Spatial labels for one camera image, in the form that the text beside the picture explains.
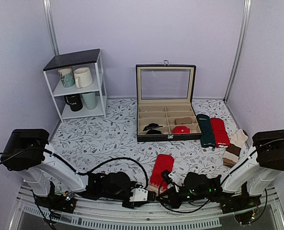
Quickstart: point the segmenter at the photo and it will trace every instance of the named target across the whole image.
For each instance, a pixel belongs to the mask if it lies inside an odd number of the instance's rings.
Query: display box
[[[136,65],[138,142],[201,138],[192,107],[195,72],[194,65]],[[152,123],[155,134],[145,130]],[[189,133],[173,133],[178,126]]]

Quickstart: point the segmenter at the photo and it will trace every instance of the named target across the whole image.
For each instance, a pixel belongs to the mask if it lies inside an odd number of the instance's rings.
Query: wire
[[[85,175],[87,175],[88,173],[91,173],[91,172],[95,171],[96,169],[100,168],[100,167],[103,166],[104,164],[109,163],[109,162],[111,162],[111,161],[117,161],[117,160],[133,161],[134,163],[136,163],[136,164],[142,169],[142,171],[143,171],[143,173],[144,173],[144,176],[145,176],[145,182],[146,182],[145,188],[148,187],[148,181],[149,181],[149,180],[148,180],[148,176],[147,176],[147,172],[146,172],[145,168],[144,168],[138,161],[136,161],[136,160],[134,160],[134,159],[131,159],[131,158],[129,158],[129,157],[117,157],[117,158],[109,159],[109,160],[107,160],[107,161],[104,161],[104,162],[100,163],[99,165],[97,165],[96,167],[94,167],[93,169],[91,169],[90,171],[83,173],[83,172],[78,172],[78,171],[77,171],[73,166],[71,166],[66,160],[64,160],[64,159],[63,159],[62,157],[60,157],[59,155],[53,153],[52,151],[49,151],[49,150],[47,150],[47,149],[42,149],[42,148],[40,148],[40,147],[30,147],[30,148],[24,149],[24,150],[22,150],[22,151],[20,151],[20,152],[18,152],[18,153],[15,153],[14,155],[10,156],[9,158],[7,158],[7,159],[5,159],[5,160],[3,160],[3,161],[0,161],[0,165],[3,164],[4,162],[7,162],[7,161],[11,160],[12,158],[14,158],[14,157],[16,157],[16,156],[18,156],[18,155],[20,155],[20,154],[26,152],[26,151],[34,150],[34,149],[35,149],[35,150],[36,150],[36,149],[37,149],[37,150],[42,150],[42,151],[47,152],[47,153],[49,153],[50,155],[56,157],[57,159],[59,159],[60,161],[62,161],[63,163],[65,163],[74,173],[77,173],[77,174],[80,175],[80,176],[85,176]]]
[[[20,152],[18,152],[18,153],[15,153],[14,155],[10,156],[9,158],[7,158],[7,159],[5,159],[5,160],[3,160],[3,161],[0,161],[0,165],[3,164],[4,162],[7,162],[7,161],[11,160],[12,158],[14,158],[14,157],[16,157],[16,156],[22,154],[23,152],[30,151],[30,150],[33,150],[33,149],[35,149],[35,150],[36,150],[36,149],[38,149],[38,150],[43,150],[43,149],[40,148],[40,147],[30,147],[30,148],[24,149],[24,150],[22,150],[22,151],[20,151]]]
[[[37,206],[38,210],[40,211],[40,213],[42,214],[44,220],[45,220],[45,223],[49,225],[49,227],[52,229],[52,230],[57,230],[53,224],[52,224],[52,220],[51,220],[51,216],[50,216],[50,221],[46,218],[45,214],[43,213],[43,211],[41,210],[41,208],[39,207],[39,205],[37,204],[36,202],[36,197],[35,197],[35,194],[34,192],[32,191],[32,194],[33,194],[33,198],[34,198],[34,203],[35,205]]]
[[[172,182],[171,184],[177,186],[178,188],[184,188],[184,186],[177,185],[175,182]]]
[[[200,207],[200,206],[202,206],[202,205],[194,205],[194,204],[192,204],[192,202],[194,202],[194,201],[189,201],[188,203],[190,204],[190,205],[192,205],[192,206],[195,206],[195,207]]]
[[[254,219],[253,221],[250,221],[249,223],[246,223],[246,224],[242,224],[242,225],[249,225],[249,224],[252,224],[252,223],[254,223],[254,222],[256,222],[258,219],[260,219],[261,218],[261,216],[263,215],[263,213],[265,212],[265,209],[266,209],[266,206],[267,206],[267,190],[266,190],[266,188],[264,189],[264,191],[265,191],[265,205],[264,205],[264,208],[263,208],[263,210],[262,210],[262,213],[260,214],[260,215],[258,215],[257,217],[256,217],[256,219]]]
[[[129,158],[129,157],[117,157],[117,158],[112,158],[112,159],[109,159],[109,160],[107,160],[107,161],[104,161],[104,162],[100,163],[99,165],[97,165],[96,167],[92,168],[92,169],[91,169],[90,171],[88,171],[88,172],[84,172],[84,173],[81,173],[81,172],[80,172],[80,173],[78,173],[78,174],[81,175],[81,176],[87,175],[88,173],[92,173],[92,172],[95,171],[96,169],[100,168],[100,167],[103,166],[104,164],[109,163],[109,162],[111,162],[111,161],[117,161],[117,160],[128,160],[128,161],[133,161],[134,163],[136,163],[136,164],[142,169],[142,171],[143,171],[143,173],[144,173],[145,181],[146,181],[145,188],[148,187],[148,176],[147,176],[146,170],[144,169],[144,167],[143,167],[138,161],[136,161],[136,160],[134,160],[134,159],[131,159],[131,158]]]
[[[169,207],[166,207],[165,204],[162,202],[162,200],[161,200],[161,198],[160,198],[160,189],[161,189],[161,186],[162,186],[163,183],[164,183],[164,180],[162,181],[162,183],[160,184],[159,189],[158,189],[159,202],[160,202],[160,204],[161,204],[163,207],[165,207],[165,208],[166,208],[167,210],[169,210],[169,211],[176,212],[176,213],[183,213],[183,214],[193,213],[193,212],[196,212],[196,211],[200,210],[203,206],[205,206],[206,204],[208,204],[208,201],[209,201],[209,200],[207,200],[207,201],[206,201],[203,205],[201,205],[199,208],[197,208],[197,209],[195,209],[195,210],[193,210],[193,211],[188,211],[188,212],[180,212],[180,211],[173,210],[173,209],[171,209],[171,208],[169,208]]]
[[[280,141],[280,140],[284,140],[284,138],[280,138],[280,139],[276,139],[276,140],[271,140],[271,141],[265,143],[264,145],[259,146],[258,148],[256,148],[256,149],[249,155],[249,158],[250,158],[254,153],[256,153],[258,150],[260,150],[261,148],[263,148],[264,146],[267,146],[267,145],[269,145],[269,144],[272,144],[272,143],[277,142],[277,141]],[[234,170],[232,170],[232,172],[230,172],[230,173],[223,179],[223,181],[222,181],[222,183],[220,184],[220,186],[223,185],[223,183],[226,181],[226,179],[227,179],[233,172],[235,172],[238,168],[240,168],[243,164],[245,164],[245,163],[249,160],[249,158],[246,158],[245,161],[243,161],[238,167],[236,167]]]

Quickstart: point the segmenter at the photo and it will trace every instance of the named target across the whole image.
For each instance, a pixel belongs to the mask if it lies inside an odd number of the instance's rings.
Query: light purple backdrop
[[[53,57],[42,1],[0,1],[0,152],[15,128],[45,128],[58,117],[42,69]],[[0,230],[21,186],[0,166]]]
[[[284,129],[284,1],[252,1],[229,105],[250,137],[258,131]],[[284,172],[275,187],[284,209]]]
[[[244,1],[54,0],[60,53],[101,48],[108,96],[136,97],[136,64],[197,66],[195,98],[223,98]]]

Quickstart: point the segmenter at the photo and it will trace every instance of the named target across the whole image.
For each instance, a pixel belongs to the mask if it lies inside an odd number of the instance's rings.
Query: red sock
[[[211,126],[215,137],[215,143],[217,148],[227,148],[230,147],[230,140],[228,133],[225,129],[225,124],[222,119],[211,118]]]
[[[159,154],[157,156],[157,160],[155,163],[155,167],[152,171],[152,175],[150,177],[148,190],[154,191],[158,194],[158,189],[160,184],[163,181],[163,177],[161,176],[161,172],[164,170],[172,171],[172,167],[174,165],[174,158],[170,155]],[[167,183],[164,182],[161,186],[160,193],[164,192],[167,189]]]

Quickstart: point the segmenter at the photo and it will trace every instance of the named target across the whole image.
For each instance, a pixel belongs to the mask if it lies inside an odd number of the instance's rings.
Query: white shelf
[[[99,74],[99,80],[100,80],[100,86],[102,86],[102,80],[103,80],[103,74]],[[76,94],[76,93],[84,93],[84,92],[96,92],[99,91],[98,87],[98,81],[96,75],[93,76],[93,83],[87,87],[83,87],[78,89],[76,85],[73,85],[72,87],[65,88],[62,85],[62,82],[59,81],[57,84],[53,95],[54,97],[59,97],[59,96],[65,96],[65,95],[70,95],[70,94]]]
[[[100,100],[100,97],[96,97],[96,103],[97,106],[93,110],[89,110],[83,99],[82,99],[82,104],[83,108],[77,112],[73,112],[70,109],[70,106],[65,104],[63,113],[62,113],[62,118],[63,119],[72,119],[72,118],[79,118],[79,117],[89,117],[89,116],[102,116],[104,115],[103,110],[102,110],[102,103]],[[107,96],[103,96],[103,104],[104,104],[104,109],[106,109],[107,106]]]

